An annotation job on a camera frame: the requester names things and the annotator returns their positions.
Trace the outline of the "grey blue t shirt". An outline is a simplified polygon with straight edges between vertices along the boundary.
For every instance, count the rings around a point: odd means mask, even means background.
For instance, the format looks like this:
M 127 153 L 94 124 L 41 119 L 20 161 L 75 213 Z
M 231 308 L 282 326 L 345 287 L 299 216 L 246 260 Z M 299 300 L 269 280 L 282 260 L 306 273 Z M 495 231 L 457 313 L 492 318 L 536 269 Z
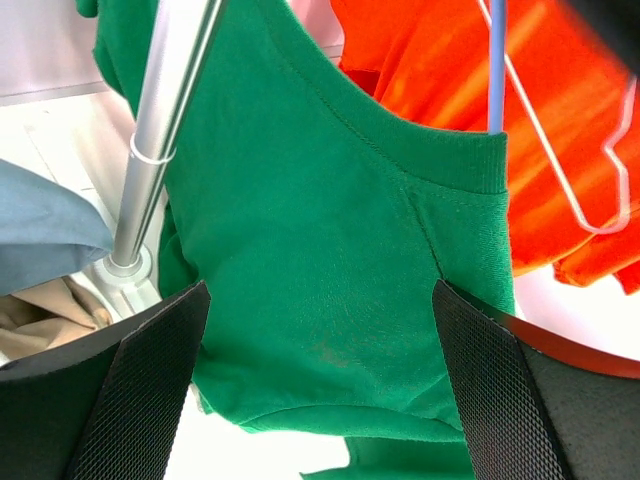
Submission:
M 1 162 L 1 294 L 83 270 L 108 255 L 113 237 L 75 192 Z

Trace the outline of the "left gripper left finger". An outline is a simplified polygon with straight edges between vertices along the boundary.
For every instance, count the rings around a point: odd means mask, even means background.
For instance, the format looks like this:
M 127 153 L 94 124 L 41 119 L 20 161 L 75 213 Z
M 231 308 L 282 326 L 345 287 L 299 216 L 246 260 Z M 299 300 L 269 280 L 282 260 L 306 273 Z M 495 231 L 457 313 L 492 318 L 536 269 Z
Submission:
M 209 305 L 197 283 L 2 366 L 2 479 L 163 478 Z

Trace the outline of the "pink wire hanger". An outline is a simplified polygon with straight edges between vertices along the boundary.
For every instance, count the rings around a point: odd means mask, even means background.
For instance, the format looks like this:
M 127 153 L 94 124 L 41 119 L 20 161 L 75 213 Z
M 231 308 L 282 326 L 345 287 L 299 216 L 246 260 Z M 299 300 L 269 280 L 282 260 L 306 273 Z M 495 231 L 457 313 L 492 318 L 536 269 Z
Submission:
M 614 234 L 639 206 L 637 76 L 561 1 L 506 2 L 504 125 L 514 224 Z

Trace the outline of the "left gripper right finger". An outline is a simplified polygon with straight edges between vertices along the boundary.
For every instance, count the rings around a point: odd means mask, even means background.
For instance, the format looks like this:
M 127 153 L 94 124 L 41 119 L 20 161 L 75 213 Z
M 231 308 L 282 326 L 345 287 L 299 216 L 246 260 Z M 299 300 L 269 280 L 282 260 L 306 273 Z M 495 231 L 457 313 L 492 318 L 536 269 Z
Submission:
M 476 478 L 638 478 L 638 361 L 443 280 L 432 306 Z

